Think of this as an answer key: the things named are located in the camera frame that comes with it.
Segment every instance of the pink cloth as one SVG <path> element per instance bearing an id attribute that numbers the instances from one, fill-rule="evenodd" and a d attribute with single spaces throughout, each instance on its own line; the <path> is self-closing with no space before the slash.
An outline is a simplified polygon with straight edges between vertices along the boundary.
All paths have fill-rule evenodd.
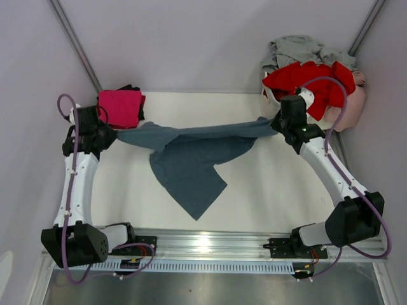
<path id="1" fill-rule="evenodd" d="M 119 129 L 135 128 L 139 124 L 139 109 L 142 104 L 140 91 L 105 90 L 99 92 L 98 105 L 105 108 L 109 125 Z M 100 120 L 106 121 L 104 111 L 100 111 Z"/>
<path id="2" fill-rule="evenodd" d="M 348 104 L 345 113 L 343 114 L 342 119 L 335 127 L 337 132 L 341 132 L 346 128 L 356 127 L 359 117 L 361 116 L 363 104 L 366 99 L 366 94 L 364 89 L 360 86 L 366 83 L 366 78 L 363 73 L 360 71 L 355 71 L 352 73 L 355 81 L 356 89 L 353 93 L 348 95 Z M 338 118 L 341 108 L 339 107 L 330 107 L 325 112 L 325 120 L 329 123 L 334 123 Z"/>

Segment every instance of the cloth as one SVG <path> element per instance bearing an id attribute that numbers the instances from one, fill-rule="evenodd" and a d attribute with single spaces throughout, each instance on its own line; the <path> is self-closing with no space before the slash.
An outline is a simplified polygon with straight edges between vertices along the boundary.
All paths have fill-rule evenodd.
<path id="1" fill-rule="evenodd" d="M 366 83 L 366 78 L 360 71 L 355 71 L 352 73 L 355 85 L 364 85 Z M 359 117 L 361 116 L 364 101 L 366 100 L 366 94 L 364 88 L 356 86 L 355 91 L 348 95 L 348 104 L 342 119 L 339 121 L 335 130 L 341 132 L 346 128 L 354 128 L 357 125 Z M 333 124 L 338 118 L 341 112 L 341 108 L 330 107 L 325 113 L 325 120 Z"/>
<path id="2" fill-rule="evenodd" d="M 319 76 L 337 79 L 345 87 L 348 95 L 355 91 L 352 73 L 339 62 L 335 62 L 332 67 L 324 64 L 317 65 L 315 62 L 307 62 L 303 65 L 295 62 L 268 75 L 263 80 L 263 84 L 272 89 L 274 97 L 280 100 L 286 95 L 295 94 L 297 87 Z M 307 89 L 315 96 L 307 113 L 317 121 L 322 119 L 327 106 L 343 106 L 343 95 L 339 86 L 328 80 L 316 81 L 308 85 Z"/>
<path id="3" fill-rule="evenodd" d="M 99 92 L 99 119 L 107 122 L 112 128 L 135 128 L 140 120 L 144 120 L 144 102 L 146 97 L 140 88 L 131 85 L 119 90 L 104 90 Z"/>
<path id="4" fill-rule="evenodd" d="M 291 35 L 280 37 L 271 42 L 270 54 L 262 62 L 264 71 L 272 73 L 294 62 L 315 62 L 333 65 L 340 62 L 351 71 L 356 71 L 356 58 L 346 51 L 328 48 L 322 42 L 308 35 Z"/>
<path id="5" fill-rule="evenodd" d="M 150 165 L 160 184 L 195 220 L 210 207 L 227 186 L 214 165 L 246 153 L 258 137 L 277 134 L 271 120 L 177 129 L 147 122 L 118 132 L 128 144 L 156 150 Z"/>

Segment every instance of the white tabletop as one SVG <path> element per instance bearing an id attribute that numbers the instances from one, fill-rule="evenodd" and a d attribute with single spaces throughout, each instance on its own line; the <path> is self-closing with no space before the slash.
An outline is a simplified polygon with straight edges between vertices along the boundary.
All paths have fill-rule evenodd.
<path id="1" fill-rule="evenodd" d="M 260 95 L 146 93 L 146 121 L 177 128 L 254 121 Z M 246 154 L 215 166 L 228 184 L 198 221 L 186 213 L 151 171 L 151 150 L 116 140 L 100 156 L 93 183 L 96 226 L 199 231 L 291 232 L 327 219 L 331 198 L 318 176 L 282 135 L 258 139 Z"/>

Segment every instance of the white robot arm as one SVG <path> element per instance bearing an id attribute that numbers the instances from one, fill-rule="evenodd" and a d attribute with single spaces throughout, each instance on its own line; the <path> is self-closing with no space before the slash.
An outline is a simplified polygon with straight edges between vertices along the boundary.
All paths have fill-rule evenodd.
<path id="1" fill-rule="evenodd" d="M 41 233 L 41 242 L 60 268 L 62 268 L 62 228 L 66 213 L 69 213 L 66 239 L 66 256 L 69 267 L 104 262 L 109 253 L 118 245 L 137 241 L 129 223 L 113 224 L 104 229 L 96 229 L 92 226 L 90 205 L 93 178 L 99 164 L 100 153 L 113 143 L 116 139 L 116 132 L 99 121 L 96 106 L 78 108 L 78 117 L 79 145 L 71 190 L 71 207 L 67 212 L 66 202 L 74 158 L 73 126 L 70 127 L 62 146 L 66 174 L 61 204 L 53 227 L 45 229 Z"/>
<path id="2" fill-rule="evenodd" d="M 314 96 L 304 88 L 298 91 L 298 95 L 281 99 L 281 110 L 274 117 L 272 128 L 282 133 L 286 142 L 314 169 L 335 207 L 327 221 L 293 229 L 289 242 L 295 256 L 304 258 L 321 245 L 343 247 L 379 234 L 379 219 L 355 189 L 380 215 L 383 214 L 384 200 L 379 192 L 369 193 L 356 181 L 331 146 L 325 146 L 325 134 L 317 125 L 307 124 L 307 105 L 312 103 L 309 100 Z"/>

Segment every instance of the metal pole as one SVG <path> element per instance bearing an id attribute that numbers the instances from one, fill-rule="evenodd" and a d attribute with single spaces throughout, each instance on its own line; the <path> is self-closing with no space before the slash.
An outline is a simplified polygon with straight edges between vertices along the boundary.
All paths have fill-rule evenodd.
<path id="1" fill-rule="evenodd" d="M 68 20 L 67 15 L 65 14 L 64 9 L 62 8 L 59 0 L 48 0 L 51 4 L 51 8 L 55 13 L 59 23 L 62 26 L 62 30 L 68 37 L 69 42 L 71 43 L 75 53 L 77 54 L 85 72 L 88 74 L 90 81 L 92 82 L 93 87 L 95 88 L 96 92 L 102 91 L 102 86 L 97 79 L 95 72 L 93 71 L 92 66 L 90 65 L 89 59 L 82 48 L 81 43 L 79 42 L 78 37 L 76 36 L 74 29 L 72 28 L 71 23 Z"/>
<path id="2" fill-rule="evenodd" d="M 364 39 L 366 38 L 366 35 L 370 31 L 370 28 L 372 27 L 373 23 L 379 16 L 380 12 L 383 10 L 383 7 L 386 3 L 387 0 L 376 0 L 376 3 L 373 5 L 372 9 L 369 12 L 368 17 L 363 23 L 362 29 L 356 35 L 356 38 L 349 49 L 348 53 L 350 56 L 355 56 L 360 46 L 362 45 Z"/>

